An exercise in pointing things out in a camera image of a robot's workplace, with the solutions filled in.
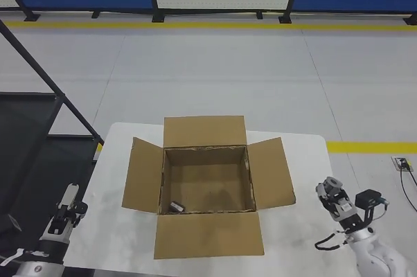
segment blue wall panel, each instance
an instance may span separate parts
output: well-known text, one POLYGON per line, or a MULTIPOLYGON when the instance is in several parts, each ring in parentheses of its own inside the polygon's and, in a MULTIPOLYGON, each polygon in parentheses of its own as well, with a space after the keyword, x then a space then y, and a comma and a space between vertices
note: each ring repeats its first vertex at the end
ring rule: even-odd
POLYGON ((29 8, 152 8, 151 0, 24 0, 24 4, 29 8))
POLYGON ((415 11, 417 0, 294 0, 295 10, 415 11))

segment yellow floor line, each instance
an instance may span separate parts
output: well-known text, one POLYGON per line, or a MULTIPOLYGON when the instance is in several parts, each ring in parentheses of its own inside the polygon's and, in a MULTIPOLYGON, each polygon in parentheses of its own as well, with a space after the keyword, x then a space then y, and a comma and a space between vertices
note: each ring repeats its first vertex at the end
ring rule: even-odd
POLYGON ((329 153, 417 154, 417 143, 328 141, 327 149, 329 153))
POLYGON ((49 22, 6 21, 11 28, 243 28, 243 29, 303 29, 303 30, 353 30, 353 31, 402 31, 417 32, 417 26, 398 25, 334 25, 334 24, 266 24, 222 22, 49 22))

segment cardboard box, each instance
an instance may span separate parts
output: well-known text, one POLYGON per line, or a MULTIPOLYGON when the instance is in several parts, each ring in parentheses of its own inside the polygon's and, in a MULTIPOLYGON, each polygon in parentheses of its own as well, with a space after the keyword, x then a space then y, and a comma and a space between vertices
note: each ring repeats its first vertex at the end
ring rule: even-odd
POLYGON ((247 145, 243 116, 165 118, 163 148, 133 139, 122 207, 158 214, 155 259, 263 255, 257 210, 295 201, 281 138, 247 145))

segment wall outlet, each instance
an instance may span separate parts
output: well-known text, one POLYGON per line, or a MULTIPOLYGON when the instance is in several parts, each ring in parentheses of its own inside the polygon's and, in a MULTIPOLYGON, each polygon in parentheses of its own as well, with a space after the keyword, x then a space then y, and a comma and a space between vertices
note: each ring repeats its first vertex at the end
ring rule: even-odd
POLYGON ((410 160, 406 157, 391 157, 393 164, 395 165, 396 171, 401 171, 401 160, 405 159, 405 161, 409 164, 410 171, 413 172, 414 168, 411 166, 410 160))

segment white table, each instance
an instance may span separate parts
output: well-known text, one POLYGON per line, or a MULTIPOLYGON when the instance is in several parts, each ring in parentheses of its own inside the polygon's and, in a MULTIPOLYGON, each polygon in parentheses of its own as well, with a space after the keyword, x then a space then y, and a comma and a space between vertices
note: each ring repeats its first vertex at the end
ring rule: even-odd
POLYGON ((282 138, 296 195, 293 206, 259 211, 265 255, 153 260, 157 216, 121 203, 132 138, 162 145, 162 135, 161 125, 112 125, 84 197, 89 210, 71 235, 66 266, 168 276, 359 276, 348 247, 314 248, 339 226, 314 191, 332 175, 326 142, 307 134, 247 131, 249 143, 282 138))

